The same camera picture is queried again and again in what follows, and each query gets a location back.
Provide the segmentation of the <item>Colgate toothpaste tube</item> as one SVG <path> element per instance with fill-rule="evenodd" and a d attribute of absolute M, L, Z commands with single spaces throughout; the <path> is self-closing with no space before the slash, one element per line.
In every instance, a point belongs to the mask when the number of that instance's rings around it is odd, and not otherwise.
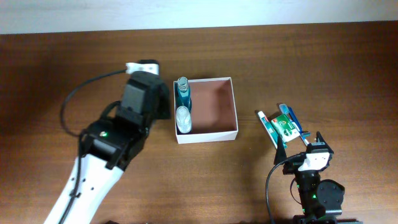
<path fill-rule="evenodd" d="M 263 111 L 256 111 L 256 115 L 258 116 L 259 120 L 261 121 L 264 129 L 266 130 L 267 134 L 269 135 L 274 147 L 277 149 L 277 142 L 278 142 L 278 134 L 276 130 L 271 125 L 271 122 L 267 119 L 267 116 L 264 114 Z"/>

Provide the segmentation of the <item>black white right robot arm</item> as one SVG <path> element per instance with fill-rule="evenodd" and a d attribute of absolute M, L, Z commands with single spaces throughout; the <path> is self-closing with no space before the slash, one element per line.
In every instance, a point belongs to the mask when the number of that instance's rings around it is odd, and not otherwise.
<path fill-rule="evenodd" d="M 320 172 L 329 165 L 334 151 L 326 143 L 320 132 L 317 132 L 315 142 L 307 144 L 306 151 L 288 157 L 282 138 L 276 140 L 276 154 L 274 166 L 266 179 L 266 205 L 271 223 L 275 220 L 269 204 L 269 182 L 273 172 L 283 167 L 284 175 L 294 175 L 293 181 L 297 184 L 302 215 L 295 215 L 293 223 L 359 223 L 359 220 L 339 220 L 342 214 L 342 203 L 345 188 L 338 182 L 325 179 L 321 180 Z"/>

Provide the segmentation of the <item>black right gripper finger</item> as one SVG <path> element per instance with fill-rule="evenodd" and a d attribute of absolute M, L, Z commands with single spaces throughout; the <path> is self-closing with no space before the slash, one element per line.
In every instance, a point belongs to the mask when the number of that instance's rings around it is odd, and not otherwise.
<path fill-rule="evenodd" d="M 321 135 L 321 133 L 319 131 L 316 132 L 315 142 L 317 144 L 326 144 L 326 141 L 324 140 L 323 136 Z"/>
<path fill-rule="evenodd" d="M 274 165 L 279 164 L 280 162 L 284 161 L 287 158 L 285 152 L 285 144 L 280 136 L 277 138 L 277 149 L 274 158 Z"/>

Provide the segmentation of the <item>blue Listerine mouthwash bottle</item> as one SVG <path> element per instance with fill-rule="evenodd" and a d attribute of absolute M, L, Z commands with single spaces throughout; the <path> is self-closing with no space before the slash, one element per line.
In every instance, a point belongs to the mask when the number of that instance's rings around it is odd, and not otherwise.
<path fill-rule="evenodd" d="M 180 77 L 177 80 L 178 106 L 185 106 L 189 112 L 192 110 L 191 91 L 188 79 Z"/>

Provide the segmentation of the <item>green Dettol soap box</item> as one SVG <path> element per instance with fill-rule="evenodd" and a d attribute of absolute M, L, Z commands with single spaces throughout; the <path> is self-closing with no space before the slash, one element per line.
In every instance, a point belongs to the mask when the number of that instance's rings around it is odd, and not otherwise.
<path fill-rule="evenodd" d="M 271 120 L 271 125 L 281 136 L 283 142 L 289 142 L 300 136 L 298 129 L 292 124 L 286 114 L 282 114 Z"/>

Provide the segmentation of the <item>white cardboard box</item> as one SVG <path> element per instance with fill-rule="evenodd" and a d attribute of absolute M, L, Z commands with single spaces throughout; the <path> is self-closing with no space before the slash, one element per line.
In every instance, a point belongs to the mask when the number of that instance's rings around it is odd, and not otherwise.
<path fill-rule="evenodd" d="M 233 141 L 238 134 L 238 117 L 230 77 L 188 81 L 193 102 L 192 131 L 182 134 L 175 128 L 179 144 Z"/>

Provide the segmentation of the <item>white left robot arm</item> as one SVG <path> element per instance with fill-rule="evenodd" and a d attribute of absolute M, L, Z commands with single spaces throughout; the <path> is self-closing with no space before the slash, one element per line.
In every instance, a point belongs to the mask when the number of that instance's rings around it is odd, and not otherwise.
<path fill-rule="evenodd" d="M 158 74 L 132 72 L 121 100 L 78 135 L 69 180 L 46 223 L 90 223 L 103 199 L 144 148 L 151 126 L 170 118 L 169 88 Z"/>

